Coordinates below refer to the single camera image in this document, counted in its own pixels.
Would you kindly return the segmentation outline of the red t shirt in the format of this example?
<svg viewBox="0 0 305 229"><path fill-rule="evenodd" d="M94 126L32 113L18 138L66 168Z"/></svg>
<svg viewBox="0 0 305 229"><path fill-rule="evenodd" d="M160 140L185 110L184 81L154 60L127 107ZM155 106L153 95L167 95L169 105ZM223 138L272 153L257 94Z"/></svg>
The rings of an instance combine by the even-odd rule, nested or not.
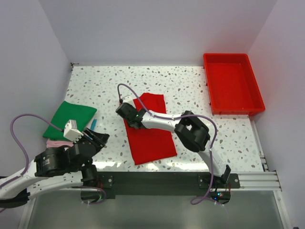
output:
<svg viewBox="0 0 305 229"><path fill-rule="evenodd" d="M166 113L162 94L143 93L140 99L149 110ZM125 124L135 165L177 156L171 132L159 129L134 129Z"/></svg>

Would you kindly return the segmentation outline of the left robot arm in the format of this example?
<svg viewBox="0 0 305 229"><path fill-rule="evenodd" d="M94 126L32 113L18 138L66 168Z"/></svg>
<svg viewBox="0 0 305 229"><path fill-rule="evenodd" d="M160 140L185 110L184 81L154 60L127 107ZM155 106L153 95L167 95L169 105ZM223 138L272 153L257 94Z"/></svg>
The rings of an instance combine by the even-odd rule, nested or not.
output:
<svg viewBox="0 0 305 229"><path fill-rule="evenodd" d="M0 207L17 208L38 195L63 188L93 188L99 191L101 203L106 198L93 157L107 144L109 134L86 128L72 146L50 147L29 163L23 175L0 179Z"/></svg>

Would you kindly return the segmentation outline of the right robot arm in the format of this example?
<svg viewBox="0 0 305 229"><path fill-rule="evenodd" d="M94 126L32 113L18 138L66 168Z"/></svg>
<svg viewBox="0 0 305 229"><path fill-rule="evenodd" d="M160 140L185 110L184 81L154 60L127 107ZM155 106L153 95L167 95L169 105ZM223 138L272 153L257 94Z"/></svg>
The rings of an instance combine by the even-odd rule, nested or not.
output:
<svg viewBox="0 0 305 229"><path fill-rule="evenodd" d="M122 103L116 113L132 128L159 129L175 133L186 149L198 153L207 164L215 186L224 187L229 182L231 169L218 153L213 151L216 137L211 138L209 128L199 118L208 121L211 119L195 115L191 111L170 115L144 108L137 110L130 103Z"/></svg>

